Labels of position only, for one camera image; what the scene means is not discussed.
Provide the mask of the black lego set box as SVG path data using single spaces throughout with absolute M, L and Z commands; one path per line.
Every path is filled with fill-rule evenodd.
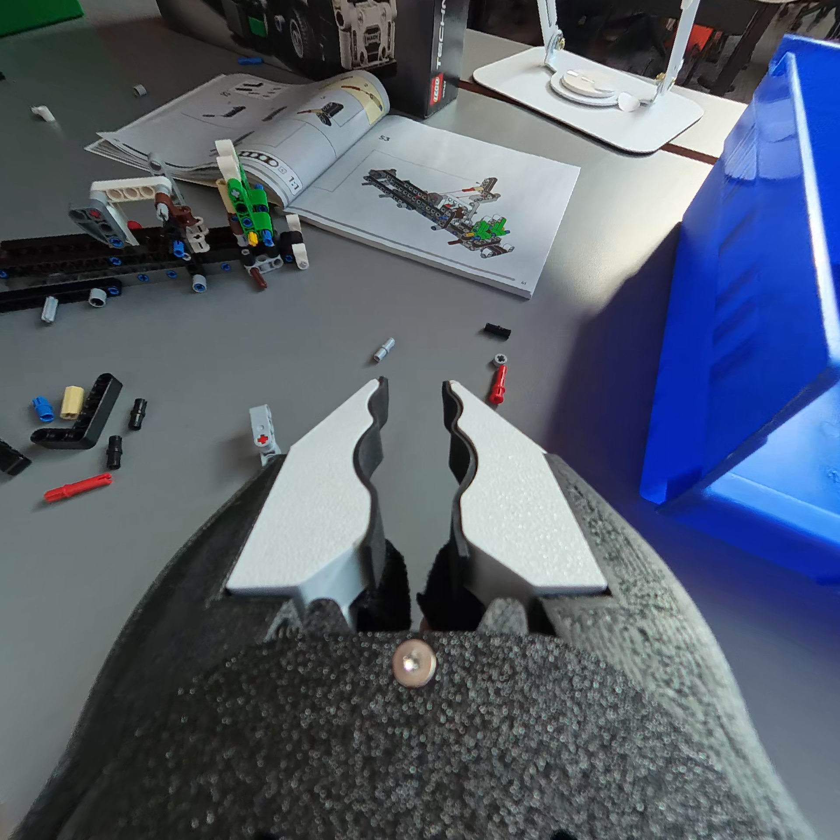
M 158 1 L 174 31 L 311 81 L 367 70 L 426 119 L 457 97 L 469 2 Z

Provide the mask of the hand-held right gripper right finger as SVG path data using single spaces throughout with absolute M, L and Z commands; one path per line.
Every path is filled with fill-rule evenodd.
M 471 631 L 497 599 L 608 595 L 550 455 L 461 383 L 442 386 L 457 481 L 442 549 L 442 629 Z

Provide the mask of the black L-shaped lego beam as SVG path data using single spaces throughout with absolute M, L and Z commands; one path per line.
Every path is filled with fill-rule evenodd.
M 42 427 L 30 436 L 30 442 L 47 449 L 90 449 L 99 441 L 119 394 L 121 381 L 111 373 L 102 373 L 93 383 L 76 422 L 71 427 Z

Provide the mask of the partly built lego chassis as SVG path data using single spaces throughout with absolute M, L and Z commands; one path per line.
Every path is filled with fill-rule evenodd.
M 98 181 L 87 203 L 70 206 L 80 234 L 2 242 L 2 313 L 40 309 L 51 324 L 61 304 L 87 300 L 94 308 L 119 297 L 123 283 L 154 276 L 186 277 L 195 293 L 207 290 L 207 268 L 230 271 L 239 263 L 260 290 L 283 266 L 309 268 L 298 215 L 277 225 L 266 189 L 251 183 L 231 140 L 218 140 L 216 186 L 226 227 L 208 227 L 186 204 L 162 159 L 152 154 L 150 174 Z

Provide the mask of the blue plastic storage bin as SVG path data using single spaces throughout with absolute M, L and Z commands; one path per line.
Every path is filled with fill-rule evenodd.
M 783 37 L 686 210 L 640 480 L 838 591 L 838 43 Z

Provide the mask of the green board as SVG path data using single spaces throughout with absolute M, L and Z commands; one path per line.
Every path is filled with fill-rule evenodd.
M 82 17 L 79 1 L 1 1 L 1 37 Z

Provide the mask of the white lamp base stand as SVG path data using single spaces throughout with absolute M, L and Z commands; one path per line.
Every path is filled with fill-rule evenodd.
M 698 1 L 680 3 L 675 41 L 657 82 L 577 56 L 564 47 L 555 2 L 538 2 L 543 46 L 476 69 L 476 84 L 544 117 L 633 154 L 672 141 L 703 115 L 673 92 Z

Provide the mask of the red lego axle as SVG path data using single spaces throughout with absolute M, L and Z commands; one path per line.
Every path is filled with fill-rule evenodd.
M 52 504 L 81 496 L 93 490 L 108 487 L 112 484 L 113 477 L 109 472 L 92 476 L 83 480 L 72 482 L 44 493 L 44 502 Z

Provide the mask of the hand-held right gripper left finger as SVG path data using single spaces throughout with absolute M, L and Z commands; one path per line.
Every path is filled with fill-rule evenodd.
M 383 459 L 384 377 L 365 383 L 290 447 L 226 582 L 232 595 L 353 604 L 382 579 L 385 536 L 371 478 Z

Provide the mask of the open instruction booklet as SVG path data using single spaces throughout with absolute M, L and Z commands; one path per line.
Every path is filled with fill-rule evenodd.
M 365 70 L 221 75 L 86 150 L 216 187 L 250 269 L 307 268 L 306 222 L 530 299 L 580 168 L 390 110 Z

